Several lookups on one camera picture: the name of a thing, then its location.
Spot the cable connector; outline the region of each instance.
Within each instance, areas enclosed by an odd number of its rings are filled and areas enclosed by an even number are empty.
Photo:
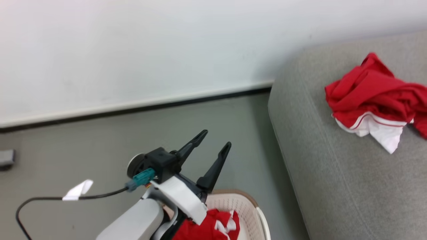
[[[132,180],[127,182],[125,186],[128,188],[128,192],[133,192],[137,187],[141,185],[149,184],[154,179],[156,172],[152,168],[148,168],[143,172],[138,173],[133,177]]]

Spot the basket handle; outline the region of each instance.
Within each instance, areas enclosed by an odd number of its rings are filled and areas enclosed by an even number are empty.
[[[257,207],[256,209],[257,209],[258,217],[261,220],[261,225],[264,232],[265,240],[271,240],[270,229],[268,227],[266,216],[264,216],[264,213],[261,211],[261,208]]]

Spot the white plastic basket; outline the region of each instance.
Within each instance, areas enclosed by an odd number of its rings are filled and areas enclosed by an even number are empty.
[[[257,202],[239,190],[215,190],[208,195],[209,209],[236,210],[239,214],[240,232],[237,240],[271,240],[267,220]]]

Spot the gray sofa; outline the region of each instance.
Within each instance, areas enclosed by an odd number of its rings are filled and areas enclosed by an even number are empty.
[[[427,32],[305,50],[276,79],[269,112],[311,240],[427,239],[427,141],[405,127],[391,155],[340,129],[324,87],[376,52],[427,84]]]

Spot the wire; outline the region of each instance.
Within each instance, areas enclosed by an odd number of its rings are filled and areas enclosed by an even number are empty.
[[[122,193],[124,191],[128,190],[128,187],[124,187],[120,190],[111,192],[111,193],[106,193],[106,194],[100,194],[100,195],[92,195],[92,196],[81,196],[79,197],[79,200],[90,200],[90,199],[98,199],[98,198],[104,198],[104,197],[109,197],[112,195],[116,195],[119,193]],[[21,205],[19,205],[18,209],[16,210],[16,214],[15,214],[15,218],[16,221],[18,222],[19,227],[21,228],[22,232],[25,234],[25,236],[27,237],[28,240],[32,240],[32,238],[28,235],[27,231],[25,230],[25,227],[22,225],[21,220],[19,219],[19,212],[21,211],[21,209],[27,205],[30,202],[33,201],[42,201],[42,200],[47,200],[47,201],[62,201],[62,197],[33,197],[30,198],[28,200],[26,200],[25,202],[23,202]]]

